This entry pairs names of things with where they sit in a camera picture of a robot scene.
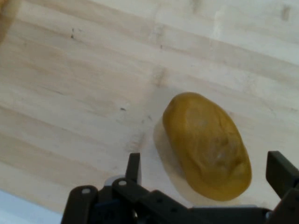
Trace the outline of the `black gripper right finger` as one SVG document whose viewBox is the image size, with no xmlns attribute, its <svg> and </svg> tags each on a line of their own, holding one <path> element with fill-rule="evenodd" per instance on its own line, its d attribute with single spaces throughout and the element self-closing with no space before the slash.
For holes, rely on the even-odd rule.
<svg viewBox="0 0 299 224">
<path fill-rule="evenodd" d="M 299 222 L 299 170 L 279 151 L 269 151 L 266 180 L 281 199 L 266 223 L 297 224 Z"/>
</svg>

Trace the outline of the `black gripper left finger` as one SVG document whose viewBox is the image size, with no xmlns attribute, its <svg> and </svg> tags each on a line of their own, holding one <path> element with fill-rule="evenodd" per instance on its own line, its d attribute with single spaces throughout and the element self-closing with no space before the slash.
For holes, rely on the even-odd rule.
<svg viewBox="0 0 299 224">
<path fill-rule="evenodd" d="M 164 193 L 139 185 L 139 153 L 129 155 L 124 177 L 101 190 L 87 185 L 74 188 L 62 217 L 63 224 L 187 224 L 191 212 Z"/>
</svg>

